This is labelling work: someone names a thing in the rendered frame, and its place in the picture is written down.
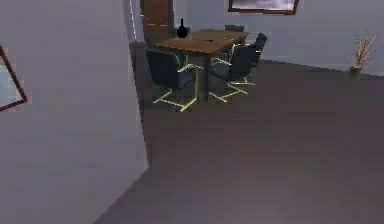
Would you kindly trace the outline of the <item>black vase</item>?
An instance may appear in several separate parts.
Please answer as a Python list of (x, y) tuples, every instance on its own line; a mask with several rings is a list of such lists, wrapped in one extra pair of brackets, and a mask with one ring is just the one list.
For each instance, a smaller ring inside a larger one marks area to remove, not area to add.
[(188, 30), (187, 30), (187, 28), (184, 26), (184, 20), (181, 20), (181, 21), (180, 21), (180, 26), (179, 26), (179, 28), (177, 29), (177, 36), (178, 36), (179, 38), (185, 38), (187, 35), (188, 35)]

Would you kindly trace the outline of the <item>dry twig plant in pot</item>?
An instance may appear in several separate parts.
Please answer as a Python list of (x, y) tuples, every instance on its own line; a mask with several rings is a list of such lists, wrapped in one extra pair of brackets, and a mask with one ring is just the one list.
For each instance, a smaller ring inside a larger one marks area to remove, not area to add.
[(370, 47), (375, 41), (376, 37), (370, 37), (369, 32), (366, 32), (366, 36), (361, 38), (356, 35), (357, 49), (354, 56), (353, 63), (350, 66), (349, 72), (351, 76), (359, 76), (363, 70), (363, 65), (367, 64), (372, 56)]

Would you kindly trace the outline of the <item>brown framed wall picture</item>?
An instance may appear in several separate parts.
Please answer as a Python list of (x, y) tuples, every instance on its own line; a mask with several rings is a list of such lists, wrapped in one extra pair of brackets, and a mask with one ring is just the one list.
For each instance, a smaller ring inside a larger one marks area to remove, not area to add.
[(228, 0), (228, 11), (295, 15), (300, 0)]

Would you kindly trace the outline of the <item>brown wooden door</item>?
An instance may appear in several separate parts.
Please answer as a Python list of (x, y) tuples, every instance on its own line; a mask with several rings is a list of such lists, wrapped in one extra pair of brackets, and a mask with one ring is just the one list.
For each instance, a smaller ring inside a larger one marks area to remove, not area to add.
[(172, 36), (173, 0), (140, 0), (144, 37), (152, 41)]

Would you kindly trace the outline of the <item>brown framed pale picture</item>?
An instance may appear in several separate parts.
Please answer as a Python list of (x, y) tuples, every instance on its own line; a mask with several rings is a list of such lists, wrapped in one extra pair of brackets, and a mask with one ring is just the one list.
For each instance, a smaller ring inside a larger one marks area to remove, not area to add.
[(0, 45), (0, 112), (28, 101), (4, 48)]

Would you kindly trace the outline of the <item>brown wooden dining table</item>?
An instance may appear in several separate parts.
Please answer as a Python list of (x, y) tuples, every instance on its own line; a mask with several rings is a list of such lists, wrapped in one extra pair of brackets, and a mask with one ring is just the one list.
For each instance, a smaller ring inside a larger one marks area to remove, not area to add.
[(203, 99), (209, 98), (208, 68), (211, 58), (218, 55), (223, 49), (232, 47), (236, 43), (246, 40), (248, 32), (226, 30), (200, 30), (190, 33), (186, 38), (171, 38), (155, 44), (156, 47), (181, 52), (187, 55), (201, 56), (203, 58)]

